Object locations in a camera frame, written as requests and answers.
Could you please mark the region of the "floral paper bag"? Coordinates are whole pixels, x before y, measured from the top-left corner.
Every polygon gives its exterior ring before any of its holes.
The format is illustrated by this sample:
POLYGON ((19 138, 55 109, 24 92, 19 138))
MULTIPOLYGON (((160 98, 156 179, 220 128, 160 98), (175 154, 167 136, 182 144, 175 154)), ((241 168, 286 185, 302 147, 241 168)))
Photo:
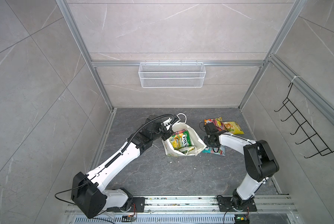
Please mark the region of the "floral paper bag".
POLYGON ((207 146, 197 132, 186 124, 187 117, 177 114, 177 122, 172 125, 172 136, 162 141, 167 156, 197 156, 207 146))

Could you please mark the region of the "orange snack packet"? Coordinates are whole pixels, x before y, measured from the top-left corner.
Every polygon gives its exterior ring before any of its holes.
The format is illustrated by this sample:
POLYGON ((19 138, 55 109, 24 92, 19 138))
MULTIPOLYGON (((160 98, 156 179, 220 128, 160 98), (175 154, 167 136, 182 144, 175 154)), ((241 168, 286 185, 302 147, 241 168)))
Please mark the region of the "orange snack packet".
POLYGON ((214 119, 205 119, 204 125, 207 125, 208 123, 214 124, 214 126, 217 128, 218 131, 225 131, 225 126, 223 124, 222 117, 214 118, 214 119))

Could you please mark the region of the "yellow green snack packet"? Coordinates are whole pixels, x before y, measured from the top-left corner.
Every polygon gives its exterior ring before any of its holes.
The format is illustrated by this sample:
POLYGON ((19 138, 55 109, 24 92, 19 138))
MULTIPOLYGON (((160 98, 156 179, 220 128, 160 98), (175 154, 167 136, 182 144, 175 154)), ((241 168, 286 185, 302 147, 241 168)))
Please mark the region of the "yellow green snack packet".
POLYGON ((195 147, 192 145, 189 131, 187 130, 176 132, 169 138, 169 142, 171 143, 174 150, 184 154, 195 149, 195 147))

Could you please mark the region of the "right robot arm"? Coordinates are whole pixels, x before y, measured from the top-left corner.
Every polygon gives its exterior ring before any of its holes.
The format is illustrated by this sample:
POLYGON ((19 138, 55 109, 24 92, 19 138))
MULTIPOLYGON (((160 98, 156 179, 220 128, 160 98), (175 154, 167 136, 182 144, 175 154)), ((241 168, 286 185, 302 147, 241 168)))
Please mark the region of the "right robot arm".
POLYGON ((229 133, 208 133, 203 139, 211 148, 229 147, 244 156, 246 176, 233 191, 231 199, 235 210, 243 210, 254 199, 260 186, 279 171, 279 164, 269 144, 252 141, 229 133))

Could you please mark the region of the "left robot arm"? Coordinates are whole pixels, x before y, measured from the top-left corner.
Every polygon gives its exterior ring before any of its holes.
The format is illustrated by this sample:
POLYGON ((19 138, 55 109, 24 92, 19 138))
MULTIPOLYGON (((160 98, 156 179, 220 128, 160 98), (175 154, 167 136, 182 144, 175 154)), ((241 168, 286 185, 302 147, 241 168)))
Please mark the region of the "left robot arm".
POLYGON ((132 194, 124 188, 107 190, 108 184, 130 162, 149 149, 155 140, 171 137, 172 126, 177 121, 177 115, 172 114, 149 116, 145 124, 131 134, 109 159, 87 174, 79 172, 75 175, 71 190, 73 203, 87 218, 94 218, 112 208, 129 211, 133 202, 132 194))

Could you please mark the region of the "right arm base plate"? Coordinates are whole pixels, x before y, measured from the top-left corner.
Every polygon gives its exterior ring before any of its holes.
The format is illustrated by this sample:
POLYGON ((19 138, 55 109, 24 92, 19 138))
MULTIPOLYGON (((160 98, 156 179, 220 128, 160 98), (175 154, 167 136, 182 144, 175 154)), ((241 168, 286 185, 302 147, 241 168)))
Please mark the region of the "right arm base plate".
POLYGON ((238 196, 232 197, 223 197, 217 196, 217 205, 219 206, 219 210, 221 212, 256 212, 256 204, 254 201, 254 197, 251 197, 248 200, 241 200, 238 196))

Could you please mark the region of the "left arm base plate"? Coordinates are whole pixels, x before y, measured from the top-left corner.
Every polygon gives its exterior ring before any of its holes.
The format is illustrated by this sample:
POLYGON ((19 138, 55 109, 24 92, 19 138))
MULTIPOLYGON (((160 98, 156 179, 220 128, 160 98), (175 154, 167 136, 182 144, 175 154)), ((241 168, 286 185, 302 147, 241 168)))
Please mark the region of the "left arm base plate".
POLYGON ((127 202, 120 208, 112 207, 107 209, 107 212, 144 212, 145 208, 145 197, 133 197, 132 199, 128 199, 127 202))

